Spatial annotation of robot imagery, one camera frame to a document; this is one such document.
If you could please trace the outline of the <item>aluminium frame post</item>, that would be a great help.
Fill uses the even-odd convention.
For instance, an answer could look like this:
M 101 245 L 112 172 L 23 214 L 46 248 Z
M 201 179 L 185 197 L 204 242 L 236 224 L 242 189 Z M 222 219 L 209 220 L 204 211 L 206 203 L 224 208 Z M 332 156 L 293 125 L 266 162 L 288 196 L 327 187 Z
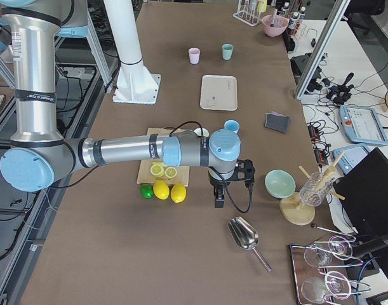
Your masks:
M 298 101 L 301 101 L 302 97 L 304 96 L 307 86 L 310 83 L 319 62 L 321 61 L 323 52 L 328 42 L 330 41 L 337 27 L 337 24 L 342 19 L 342 16 L 344 15 L 344 12 L 347 9 L 349 3 L 350 0 L 335 1 L 334 7 L 329 14 L 329 17 L 323 27 L 314 50 L 312 51 L 310 59 L 307 62 L 300 81 L 298 82 L 295 89 L 294 95 Z

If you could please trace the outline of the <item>upper whole lemon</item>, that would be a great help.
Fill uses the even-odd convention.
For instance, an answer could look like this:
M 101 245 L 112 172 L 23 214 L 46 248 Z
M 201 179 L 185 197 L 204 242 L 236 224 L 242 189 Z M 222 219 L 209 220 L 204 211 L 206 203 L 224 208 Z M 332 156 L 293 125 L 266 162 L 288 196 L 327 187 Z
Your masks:
M 154 195 L 160 200 L 167 200 L 170 195 L 170 188 L 168 184 L 163 180 L 157 180 L 153 184 Z

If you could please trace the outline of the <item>green bowl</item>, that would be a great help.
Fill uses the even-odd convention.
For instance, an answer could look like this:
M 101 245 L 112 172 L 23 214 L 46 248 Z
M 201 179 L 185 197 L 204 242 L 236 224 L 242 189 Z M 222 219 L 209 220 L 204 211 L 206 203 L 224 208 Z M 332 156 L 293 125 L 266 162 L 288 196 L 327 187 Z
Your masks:
M 283 170 L 272 170 L 265 176 L 267 192 L 279 199 L 290 197 L 296 188 L 293 177 Z

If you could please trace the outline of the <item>pink bowl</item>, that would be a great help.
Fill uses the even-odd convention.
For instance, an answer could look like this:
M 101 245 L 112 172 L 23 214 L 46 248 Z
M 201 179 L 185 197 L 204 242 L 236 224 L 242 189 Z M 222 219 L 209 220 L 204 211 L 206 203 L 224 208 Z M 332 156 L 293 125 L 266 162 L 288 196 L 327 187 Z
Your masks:
M 266 15 L 262 18 L 264 33 L 269 37 L 281 35 L 288 26 L 289 20 L 281 15 L 277 15 L 272 25 L 272 15 Z

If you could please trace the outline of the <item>pale yellow cup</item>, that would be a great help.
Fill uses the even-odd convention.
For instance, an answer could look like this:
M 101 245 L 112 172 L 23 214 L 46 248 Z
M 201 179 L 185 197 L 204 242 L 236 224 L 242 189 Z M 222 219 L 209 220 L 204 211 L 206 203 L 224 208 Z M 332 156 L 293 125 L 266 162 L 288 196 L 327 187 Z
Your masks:
M 200 137 L 208 137 L 209 136 L 209 131 L 205 128 L 196 128 L 194 130 L 194 133 Z

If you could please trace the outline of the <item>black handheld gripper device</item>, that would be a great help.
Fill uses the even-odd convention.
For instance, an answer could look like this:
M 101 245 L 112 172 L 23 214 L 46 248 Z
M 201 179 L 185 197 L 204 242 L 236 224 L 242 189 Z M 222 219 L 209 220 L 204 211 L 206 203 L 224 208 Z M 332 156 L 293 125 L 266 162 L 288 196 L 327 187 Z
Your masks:
M 350 72 L 341 85 L 330 87 L 326 98 L 336 105 L 344 105 L 351 98 L 351 90 L 354 88 L 354 85 L 348 85 L 348 82 L 353 76 L 354 73 Z

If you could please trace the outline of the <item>wine glass rack tray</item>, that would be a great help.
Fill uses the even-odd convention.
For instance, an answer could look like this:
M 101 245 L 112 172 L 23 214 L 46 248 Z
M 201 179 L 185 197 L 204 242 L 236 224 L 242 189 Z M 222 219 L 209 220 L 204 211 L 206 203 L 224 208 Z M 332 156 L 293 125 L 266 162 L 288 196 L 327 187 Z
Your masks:
M 288 250 L 297 304 L 366 304 L 388 294 L 388 234 L 363 243 L 335 233 Z

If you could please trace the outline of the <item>lower whole lemon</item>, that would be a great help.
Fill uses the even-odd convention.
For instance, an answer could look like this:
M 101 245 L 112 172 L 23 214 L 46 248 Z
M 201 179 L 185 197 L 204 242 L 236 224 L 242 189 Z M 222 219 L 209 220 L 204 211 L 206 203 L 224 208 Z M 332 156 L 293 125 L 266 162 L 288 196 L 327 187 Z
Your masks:
M 171 189 L 171 199 L 174 203 L 181 203 L 186 199 L 187 190 L 182 183 L 175 184 Z

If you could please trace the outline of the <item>metal scoop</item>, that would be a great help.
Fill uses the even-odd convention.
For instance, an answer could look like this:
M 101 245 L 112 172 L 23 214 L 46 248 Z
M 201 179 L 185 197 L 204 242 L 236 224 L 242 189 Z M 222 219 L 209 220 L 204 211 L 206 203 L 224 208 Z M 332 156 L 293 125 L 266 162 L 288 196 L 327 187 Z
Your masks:
M 236 244 L 244 250 L 251 250 L 261 262 L 268 273 L 272 268 L 265 258 L 257 250 L 258 233 L 257 230 L 244 218 L 234 217 L 228 221 L 228 228 Z

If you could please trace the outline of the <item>green lime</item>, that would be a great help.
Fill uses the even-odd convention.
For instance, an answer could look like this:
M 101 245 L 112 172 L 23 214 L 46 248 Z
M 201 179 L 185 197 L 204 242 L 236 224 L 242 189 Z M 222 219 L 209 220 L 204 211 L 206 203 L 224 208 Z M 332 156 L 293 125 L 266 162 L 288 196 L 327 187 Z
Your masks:
M 154 190 L 149 184 L 142 184 L 140 186 L 140 194 L 145 199 L 150 199 L 154 196 Z

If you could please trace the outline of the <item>black monitor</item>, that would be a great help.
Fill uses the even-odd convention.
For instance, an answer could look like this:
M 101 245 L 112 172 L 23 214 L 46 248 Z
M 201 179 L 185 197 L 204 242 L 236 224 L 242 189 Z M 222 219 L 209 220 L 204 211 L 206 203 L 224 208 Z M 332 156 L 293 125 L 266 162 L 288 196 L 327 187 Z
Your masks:
M 388 159 L 373 149 L 335 185 L 342 206 L 360 234 L 388 234 Z

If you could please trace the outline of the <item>lemon slice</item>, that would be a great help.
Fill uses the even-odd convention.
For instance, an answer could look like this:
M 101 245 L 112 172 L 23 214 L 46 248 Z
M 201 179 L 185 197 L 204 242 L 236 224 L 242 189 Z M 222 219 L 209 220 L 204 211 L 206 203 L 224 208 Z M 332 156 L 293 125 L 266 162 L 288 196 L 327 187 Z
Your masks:
M 164 175 L 167 179 L 173 179 L 178 175 L 178 171 L 175 167 L 168 166 L 164 169 Z
M 154 178 L 161 178 L 164 176 L 164 166 L 160 164 L 152 164 L 150 167 L 150 174 Z

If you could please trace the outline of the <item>clear glass tumbler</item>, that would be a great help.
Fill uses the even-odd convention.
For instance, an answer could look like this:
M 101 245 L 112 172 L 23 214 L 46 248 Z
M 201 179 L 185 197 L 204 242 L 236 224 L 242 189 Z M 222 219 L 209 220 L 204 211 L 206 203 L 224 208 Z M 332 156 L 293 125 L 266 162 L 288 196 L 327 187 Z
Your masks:
M 332 188 L 333 177 L 321 182 L 322 173 L 314 172 L 300 190 L 300 200 L 311 207 L 319 206 Z

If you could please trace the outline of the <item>pink cup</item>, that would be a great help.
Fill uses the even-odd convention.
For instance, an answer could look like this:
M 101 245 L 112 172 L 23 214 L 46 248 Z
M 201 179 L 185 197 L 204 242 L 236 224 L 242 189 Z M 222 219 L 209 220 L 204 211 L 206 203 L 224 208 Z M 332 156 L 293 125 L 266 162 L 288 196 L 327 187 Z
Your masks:
M 189 62 L 193 65 L 199 63 L 201 50 L 199 48 L 189 48 L 188 50 L 189 54 Z

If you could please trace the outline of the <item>green cup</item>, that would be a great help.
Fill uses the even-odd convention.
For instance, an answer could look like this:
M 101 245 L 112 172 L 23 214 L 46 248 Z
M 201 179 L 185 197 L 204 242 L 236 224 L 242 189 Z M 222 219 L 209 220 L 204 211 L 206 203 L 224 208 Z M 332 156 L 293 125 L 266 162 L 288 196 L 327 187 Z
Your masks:
M 224 60 L 230 60 L 234 51 L 234 46 L 232 44 L 223 44 L 222 45 L 222 58 Z

